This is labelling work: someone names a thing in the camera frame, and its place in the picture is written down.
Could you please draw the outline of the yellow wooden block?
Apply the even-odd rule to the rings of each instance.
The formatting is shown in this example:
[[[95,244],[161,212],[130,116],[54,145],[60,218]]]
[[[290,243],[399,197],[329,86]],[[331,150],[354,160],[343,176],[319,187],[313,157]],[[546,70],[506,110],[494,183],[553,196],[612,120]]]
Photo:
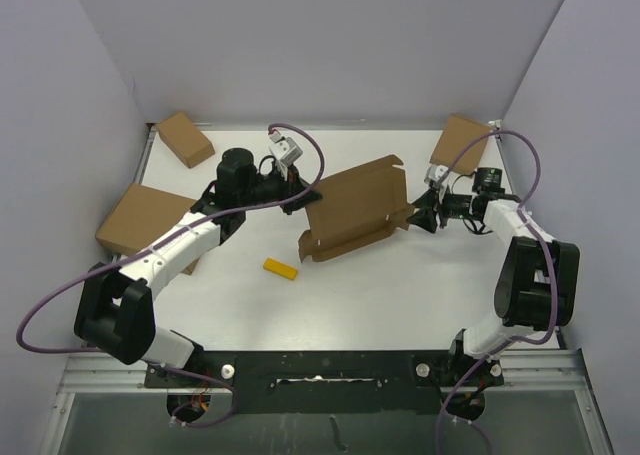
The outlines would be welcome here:
[[[267,258],[265,260],[263,268],[266,271],[269,271],[290,281],[293,281],[298,275],[298,270],[295,267],[272,258]]]

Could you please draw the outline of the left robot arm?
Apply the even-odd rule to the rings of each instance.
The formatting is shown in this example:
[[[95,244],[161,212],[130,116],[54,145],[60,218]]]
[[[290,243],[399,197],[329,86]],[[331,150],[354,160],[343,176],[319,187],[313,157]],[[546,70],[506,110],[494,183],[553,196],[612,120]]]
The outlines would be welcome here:
[[[203,361],[200,346],[157,326],[154,302],[188,265],[224,244],[245,222],[250,207],[278,206],[291,214],[321,198],[295,166],[301,149],[286,138],[269,148],[271,169],[263,174],[244,148],[226,150],[216,178],[181,219],[126,265],[95,266],[85,281],[74,333],[88,344],[130,365],[137,361],[167,366],[182,386],[196,383]]]

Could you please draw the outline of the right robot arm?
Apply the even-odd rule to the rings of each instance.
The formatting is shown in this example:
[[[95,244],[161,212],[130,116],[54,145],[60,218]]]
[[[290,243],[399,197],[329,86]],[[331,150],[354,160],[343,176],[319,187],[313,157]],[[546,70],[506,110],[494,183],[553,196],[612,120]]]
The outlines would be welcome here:
[[[502,171],[482,167],[470,195],[456,194],[442,179],[444,165],[426,172],[427,191],[413,202],[411,225],[434,233],[453,219],[496,235],[507,247],[494,291],[494,309],[454,338],[444,360],[446,375],[464,384],[477,376],[480,358],[495,359],[516,341],[567,325],[573,316],[580,251],[544,231],[502,187]]]

